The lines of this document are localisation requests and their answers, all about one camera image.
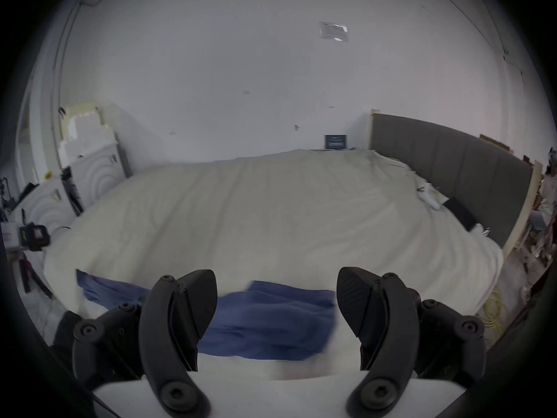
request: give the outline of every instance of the white wall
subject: white wall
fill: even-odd
[[[449,0],[103,0],[79,10],[60,103],[96,100],[135,171],[321,148],[324,134],[364,148],[371,109],[546,161],[557,132],[520,39],[494,0],[453,1],[468,18]],[[349,42],[321,39],[320,21],[348,25]]]

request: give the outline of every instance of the bed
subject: bed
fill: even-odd
[[[404,125],[383,120],[373,120],[371,139],[381,153],[294,150],[136,175],[77,218],[65,240],[50,246],[45,276],[67,309],[96,317],[103,310],[85,301],[76,268],[146,288],[164,274],[210,268],[221,296],[252,280],[335,289],[342,266],[360,266],[379,275],[397,273],[422,299],[475,314],[497,281],[502,248],[521,214],[532,172],[495,179],[517,192],[517,203],[506,205],[514,220],[497,223],[492,219],[499,211],[495,215],[473,204],[478,187],[464,177],[467,164],[456,166],[453,183],[450,170],[436,166],[436,156],[446,153],[441,136],[436,154],[420,167],[414,152],[408,153],[421,147],[417,140],[404,143],[406,135],[395,132]],[[462,149],[465,162],[470,160],[465,150],[475,150],[468,147]],[[519,162],[511,158],[511,165]],[[493,169],[501,172],[497,163]],[[458,194],[491,228],[490,237],[468,233],[448,210],[434,211],[420,201],[416,188],[424,179],[447,196]],[[302,363],[200,354],[200,370],[271,379],[353,372],[359,369],[359,341],[340,314],[337,319],[326,351]]]

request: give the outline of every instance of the screw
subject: screw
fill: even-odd
[[[423,306],[426,308],[433,308],[436,307],[437,305],[439,305],[439,302],[433,299],[427,299],[423,301]]]
[[[376,378],[360,390],[360,401],[365,408],[381,410],[393,404],[398,397],[398,388],[386,378]]]
[[[129,313],[130,311],[133,311],[135,309],[135,305],[133,303],[124,302],[124,303],[118,305],[118,308],[120,308],[121,310]]]
[[[474,324],[471,320],[467,320],[462,324],[462,327],[468,331],[469,333],[475,333],[478,329],[478,326]]]
[[[193,388],[182,381],[167,382],[160,389],[163,404],[177,412],[188,412],[197,404],[197,394]]]
[[[97,327],[94,325],[86,325],[81,329],[83,334],[93,334],[95,331],[97,331]]]

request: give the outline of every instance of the black tool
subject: black tool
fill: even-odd
[[[213,271],[162,276],[138,304],[76,324],[73,374],[89,389],[145,374],[168,414],[205,417],[209,402],[188,371],[197,371],[197,343],[216,308]]]
[[[415,371],[418,377],[470,387],[484,374],[484,325],[436,300],[421,301],[396,274],[361,268],[339,271],[337,302],[360,339],[360,366],[368,370],[346,403],[354,418],[386,415]]]

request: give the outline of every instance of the white box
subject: white box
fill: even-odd
[[[117,144],[79,158],[71,165],[73,185],[84,210],[126,179]]]

